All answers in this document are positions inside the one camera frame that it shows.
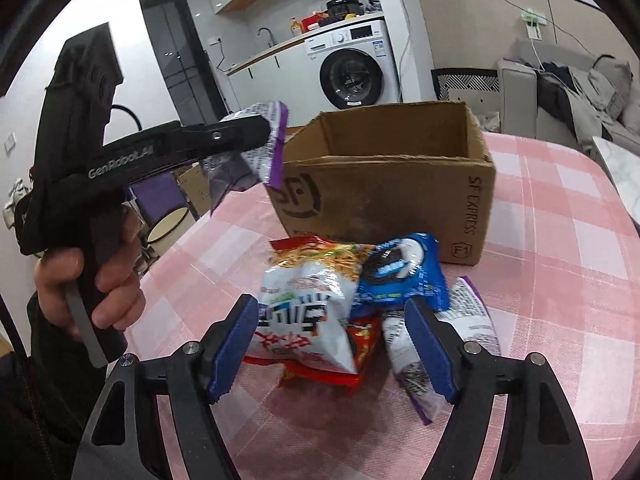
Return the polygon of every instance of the pink checkered tablecloth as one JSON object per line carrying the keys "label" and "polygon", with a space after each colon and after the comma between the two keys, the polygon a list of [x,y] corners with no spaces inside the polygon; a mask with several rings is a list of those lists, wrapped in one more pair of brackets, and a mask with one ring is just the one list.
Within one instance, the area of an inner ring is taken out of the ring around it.
{"label": "pink checkered tablecloth", "polygon": [[[498,169],[491,223],[471,277],[504,355],[542,352],[580,425],[596,480],[610,479],[640,438],[640,240],[614,187],[586,156],[562,146],[486,134]],[[243,292],[257,294],[268,241],[283,238],[262,186],[231,193],[143,278],[143,317],[129,329],[141,359],[200,339]],[[406,480],[422,477],[448,412],[422,425],[376,353],[353,397],[297,381],[277,388],[280,365],[242,365],[213,407],[244,480]],[[506,399],[497,397],[476,479],[487,479]],[[187,478],[168,401],[161,399],[174,478]]]}

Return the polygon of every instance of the metal bolt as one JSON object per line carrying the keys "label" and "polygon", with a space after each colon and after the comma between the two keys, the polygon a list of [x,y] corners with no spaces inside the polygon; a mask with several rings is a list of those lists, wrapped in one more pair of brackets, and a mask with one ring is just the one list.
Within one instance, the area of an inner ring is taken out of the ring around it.
{"label": "metal bolt", "polygon": [[136,356],[133,354],[124,354],[120,358],[120,366],[129,366],[133,364],[133,361],[136,360]]}
{"label": "metal bolt", "polygon": [[479,354],[482,351],[482,347],[475,341],[467,341],[464,348],[465,352],[473,355]]}
{"label": "metal bolt", "polygon": [[182,345],[182,351],[187,355],[195,354],[198,350],[200,350],[200,343],[197,341],[189,341]]}
{"label": "metal bolt", "polygon": [[531,362],[533,364],[538,366],[542,366],[544,363],[546,363],[545,357],[542,354],[539,354],[538,352],[533,352],[533,354],[529,356],[529,359],[531,359]]}

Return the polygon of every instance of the human hand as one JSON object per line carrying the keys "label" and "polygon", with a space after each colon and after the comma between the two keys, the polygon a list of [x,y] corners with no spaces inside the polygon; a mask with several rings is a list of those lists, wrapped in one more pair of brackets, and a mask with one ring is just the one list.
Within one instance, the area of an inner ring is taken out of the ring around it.
{"label": "human hand", "polygon": [[[107,294],[92,313],[91,319],[98,328],[113,326],[124,330],[134,324],[145,308],[145,295],[140,289],[140,279],[133,265],[140,256],[140,219],[133,209],[127,211],[122,227],[122,243],[99,270],[95,286]],[[84,267],[80,249],[47,250],[36,263],[34,281],[38,291],[40,309],[47,320],[81,340],[65,299],[65,283],[78,278]]]}

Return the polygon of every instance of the blue snack bag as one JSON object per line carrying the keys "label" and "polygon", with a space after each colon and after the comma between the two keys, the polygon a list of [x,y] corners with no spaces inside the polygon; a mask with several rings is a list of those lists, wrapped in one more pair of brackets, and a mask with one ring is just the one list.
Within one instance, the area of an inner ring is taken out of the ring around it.
{"label": "blue snack bag", "polygon": [[378,245],[362,265],[351,317],[402,308],[422,296],[432,310],[449,309],[449,291],[433,236],[414,233]]}

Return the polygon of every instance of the white washing machine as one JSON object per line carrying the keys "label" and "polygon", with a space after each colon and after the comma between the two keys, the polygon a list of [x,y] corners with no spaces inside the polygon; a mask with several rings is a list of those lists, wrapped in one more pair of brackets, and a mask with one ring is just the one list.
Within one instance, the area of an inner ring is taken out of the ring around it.
{"label": "white washing machine", "polygon": [[384,20],[334,28],[305,40],[305,48],[318,85],[312,95],[325,99],[318,111],[400,100],[398,73]]}

